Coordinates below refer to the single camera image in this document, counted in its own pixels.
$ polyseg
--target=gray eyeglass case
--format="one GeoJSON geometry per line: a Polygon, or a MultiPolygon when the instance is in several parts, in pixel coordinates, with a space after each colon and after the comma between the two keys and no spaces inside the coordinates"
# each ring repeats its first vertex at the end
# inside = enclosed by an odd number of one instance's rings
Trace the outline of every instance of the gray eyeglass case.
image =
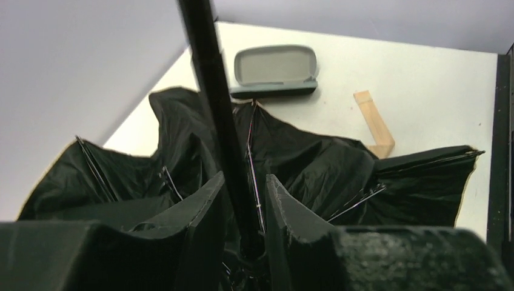
{"type": "Polygon", "coordinates": [[[314,51],[303,45],[274,45],[240,51],[234,60],[239,87],[235,99],[301,96],[313,93],[318,82],[314,51]]]}

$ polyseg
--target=white table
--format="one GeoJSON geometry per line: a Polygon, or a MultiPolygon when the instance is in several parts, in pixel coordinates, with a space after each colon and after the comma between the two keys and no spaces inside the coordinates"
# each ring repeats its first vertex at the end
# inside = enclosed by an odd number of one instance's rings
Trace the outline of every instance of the white table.
{"type": "MultiPolygon", "coordinates": [[[[236,85],[233,60],[242,49],[273,44],[314,49],[319,87],[313,96],[263,102],[273,116],[301,130],[373,144],[353,99],[353,93],[369,90],[396,140],[392,156],[457,145],[485,150],[468,182],[456,226],[486,239],[497,55],[251,25],[217,25],[230,85],[236,85]]],[[[173,86],[198,89],[189,50],[153,91],[173,86]]],[[[158,122],[145,97],[104,146],[147,156],[156,150],[157,142],[158,122]]]]}

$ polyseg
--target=wooden stick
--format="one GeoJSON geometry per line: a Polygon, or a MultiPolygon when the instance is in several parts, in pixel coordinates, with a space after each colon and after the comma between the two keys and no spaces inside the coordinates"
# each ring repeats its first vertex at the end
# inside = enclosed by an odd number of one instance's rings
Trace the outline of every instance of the wooden stick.
{"type": "Polygon", "coordinates": [[[371,131],[376,145],[367,145],[366,147],[374,153],[379,159],[387,158],[395,147],[395,139],[389,132],[386,123],[378,113],[375,102],[369,91],[363,91],[353,94],[361,113],[371,131]]]}

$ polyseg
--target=umbrella shaft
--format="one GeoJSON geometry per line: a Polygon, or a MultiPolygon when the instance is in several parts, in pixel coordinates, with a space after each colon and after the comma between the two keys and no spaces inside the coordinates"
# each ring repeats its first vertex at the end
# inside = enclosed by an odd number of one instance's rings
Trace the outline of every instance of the umbrella shaft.
{"type": "Polygon", "coordinates": [[[207,118],[216,129],[225,184],[241,234],[241,252],[247,259],[257,259],[264,253],[264,242],[259,234],[255,202],[250,193],[242,148],[232,116],[229,87],[210,2],[178,0],[178,4],[191,45],[198,85],[210,109],[206,110],[207,118]]]}

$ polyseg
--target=white wall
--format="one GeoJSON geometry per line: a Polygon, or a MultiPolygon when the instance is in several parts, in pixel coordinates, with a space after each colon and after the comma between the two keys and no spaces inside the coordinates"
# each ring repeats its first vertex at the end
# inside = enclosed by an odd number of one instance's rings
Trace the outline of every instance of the white wall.
{"type": "Polygon", "coordinates": [[[102,144],[184,48],[174,0],[0,0],[0,220],[75,134],[102,144]]]}
{"type": "Polygon", "coordinates": [[[507,53],[513,0],[214,0],[245,24],[507,53]]]}

